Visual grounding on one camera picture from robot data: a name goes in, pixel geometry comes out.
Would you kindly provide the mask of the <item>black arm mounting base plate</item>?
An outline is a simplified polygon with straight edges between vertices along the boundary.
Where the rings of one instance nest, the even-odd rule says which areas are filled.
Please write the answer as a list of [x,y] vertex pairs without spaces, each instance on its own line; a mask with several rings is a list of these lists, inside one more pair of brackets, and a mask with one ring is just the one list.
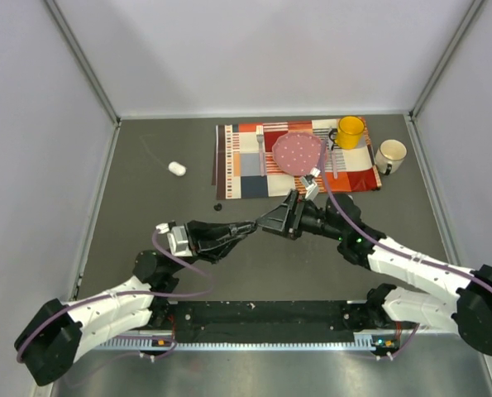
[[362,325],[339,301],[179,302],[170,306],[178,342],[348,342]]

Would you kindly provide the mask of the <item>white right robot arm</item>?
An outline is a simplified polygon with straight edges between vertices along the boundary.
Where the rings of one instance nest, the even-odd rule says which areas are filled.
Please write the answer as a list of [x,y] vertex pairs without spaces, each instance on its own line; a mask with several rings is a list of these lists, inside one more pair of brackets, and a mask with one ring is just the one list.
[[393,321],[418,323],[453,332],[492,356],[492,266],[472,270],[410,250],[365,225],[347,194],[334,194],[325,208],[318,208],[293,190],[280,206],[258,218],[257,225],[292,240],[305,232],[331,238],[349,263],[413,286],[406,290],[385,285],[369,292],[366,314],[376,327]]

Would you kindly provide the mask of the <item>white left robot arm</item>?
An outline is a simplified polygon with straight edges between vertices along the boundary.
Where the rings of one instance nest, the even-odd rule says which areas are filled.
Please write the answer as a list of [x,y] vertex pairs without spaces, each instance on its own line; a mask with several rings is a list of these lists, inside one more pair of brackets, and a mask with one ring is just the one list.
[[217,263],[256,229],[254,221],[157,225],[153,249],[138,254],[128,280],[87,299],[43,304],[15,341],[17,361],[47,386],[98,345],[134,328],[163,326],[166,304],[179,298],[176,273],[191,270],[210,280],[194,262]]

